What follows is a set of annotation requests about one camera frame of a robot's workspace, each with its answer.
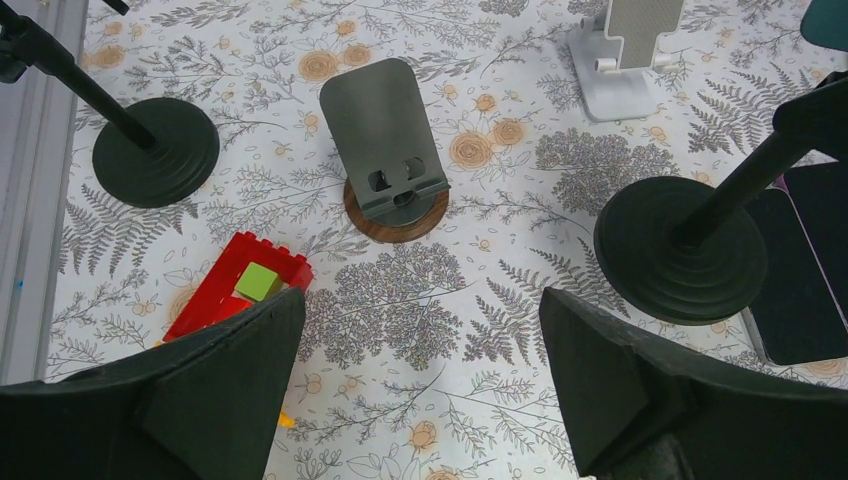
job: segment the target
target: black object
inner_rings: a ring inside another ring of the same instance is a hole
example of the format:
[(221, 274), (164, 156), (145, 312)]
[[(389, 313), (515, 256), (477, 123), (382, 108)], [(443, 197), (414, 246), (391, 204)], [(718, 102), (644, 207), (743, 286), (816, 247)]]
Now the black object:
[(0, 387), (0, 478), (261, 479), (305, 315), (290, 289), (62, 382)]
[(121, 0), (103, 0), (103, 3), (112, 7), (113, 10), (120, 13), (121, 15), (126, 15), (127, 12), (130, 11), (129, 5), (122, 2)]
[(837, 303), (848, 311), (848, 164), (842, 162), (790, 169), (783, 183), (821, 261)]
[(581, 476), (845, 478), (848, 392), (707, 357), (560, 290), (540, 321)]
[(721, 321), (748, 306), (767, 258), (743, 206), (812, 149), (848, 158), (845, 77), (833, 73), (778, 107), (774, 132), (714, 191), (667, 177), (613, 196), (595, 225), (595, 252), (613, 287), (645, 313), (686, 325)]
[(777, 365), (848, 356), (848, 331), (792, 200), (767, 189), (745, 209), (763, 233), (769, 259), (763, 288), (742, 315), (760, 355)]
[(778, 365), (848, 356), (848, 166), (790, 169), (745, 209), (763, 233), (768, 276), (743, 312), (758, 353)]
[(404, 61), (390, 58), (333, 77), (320, 102), (365, 218), (410, 225), (450, 188), (415, 73)]
[(163, 207), (192, 194), (212, 173), (218, 131), (202, 110), (174, 98), (145, 100), (124, 110), (55, 38), (2, 0), (0, 24), (0, 81), (16, 82), (35, 65), (109, 120), (94, 144), (92, 163), (112, 196), (135, 207)]

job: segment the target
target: lego brick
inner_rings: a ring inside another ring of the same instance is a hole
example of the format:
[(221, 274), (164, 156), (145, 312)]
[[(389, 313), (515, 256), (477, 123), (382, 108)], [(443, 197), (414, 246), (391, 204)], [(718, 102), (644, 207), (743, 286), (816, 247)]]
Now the lego brick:
[(273, 270), (250, 262), (236, 283), (236, 291), (254, 302), (261, 302), (283, 287), (283, 281)]
[(218, 309), (218, 318), (215, 319), (215, 323), (224, 321), (240, 311), (250, 308), (251, 305), (253, 303), (242, 298), (227, 297), (221, 304), (221, 308)]
[(293, 256), (284, 247), (275, 248), (269, 240), (257, 240), (251, 232), (236, 233), (163, 341), (170, 342), (223, 320), (219, 310), (232, 296), (239, 275), (251, 262), (273, 270), (290, 287), (304, 292), (314, 278), (312, 266), (303, 255)]

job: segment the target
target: round black base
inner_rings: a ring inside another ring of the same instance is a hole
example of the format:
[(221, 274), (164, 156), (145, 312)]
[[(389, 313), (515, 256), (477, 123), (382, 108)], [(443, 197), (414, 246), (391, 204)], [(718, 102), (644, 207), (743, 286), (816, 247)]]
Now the round black base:
[(656, 177), (617, 193), (595, 225), (595, 252), (625, 300), (681, 325), (708, 325), (748, 306), (766, 277), (766, 248), (743, 210), (700, 247), (671, 240), (675, 225), (713, 193), (695, 180)]
[(118, 200), (158, 208), (194, 193), (218, 161), (220, 143), (212, 120), (196, 106), (175, 98), (153, 98), (127, 112), (156, 137), (142, 150), (111, 123), (94, 143), (94, 174)]

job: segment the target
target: black pole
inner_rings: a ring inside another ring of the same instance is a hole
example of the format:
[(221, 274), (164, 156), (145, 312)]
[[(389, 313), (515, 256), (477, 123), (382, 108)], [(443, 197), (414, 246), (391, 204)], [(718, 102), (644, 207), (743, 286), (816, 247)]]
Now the black pole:
[(138, 148), (147, 150), (154, 146), (153, 134), (77, 66), (71, 52), (37, 23), (17, 15), (2, 0), (0, 23), (4, 28), (3, 37), (12, 40), (12, 56), (56, 77)]
[(734, 212), (809, 153), (810, 147), (774, 132), (748, 155), (715, 192), (672, 231), (675, 243), (700, 246)]
[(122, 135), (130, 139), (138, 148), (147, 150), (156, 143), (156, 138), (150, 131), (130, 116), (111, 95), (103, 90), (88, 76), (76, 63), (67, 64), (65, 61), (54, 61), (36, 64), (44, 73), (49, 73), (42, 66), (50, 64), (57, 72), (54, 76), (65, 84), (72, 92), (77, 94), (85, 103), (89, 104), (97, 113), (109, 120)]

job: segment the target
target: floral pattern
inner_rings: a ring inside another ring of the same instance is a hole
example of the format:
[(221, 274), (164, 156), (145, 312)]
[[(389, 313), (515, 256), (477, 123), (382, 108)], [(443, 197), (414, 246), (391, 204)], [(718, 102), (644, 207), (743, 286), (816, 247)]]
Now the floral pattern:
[[(781, 102), (844, 65), (798, 33), (805, 0), (688, 0), (660, 41), (656, 111), (594, 124), (564, 35), (603, 0), (91, 2), (80, 63), (124, 104), (169, 96), (217, 125), (222, 153), (158, 210), (97, 184), (104, 121), (80, 102), (47, 378), (152, 348), (237, 231), (306, 255), (308, 318), (265, 478), (577, 478), (538, 324), (546, 286), (726, 362), (848, 388), (845, 359), (763, 364), (739, 318), (683, 327), (606, 282), (594, 218), (655, 175), (718, 185)], [(346, 173), (318, 92), (396, 57), (415, 72), (451, 201), (405, 245), (347, 220)], [(822, 161), (811, 155), (805, 162)]]

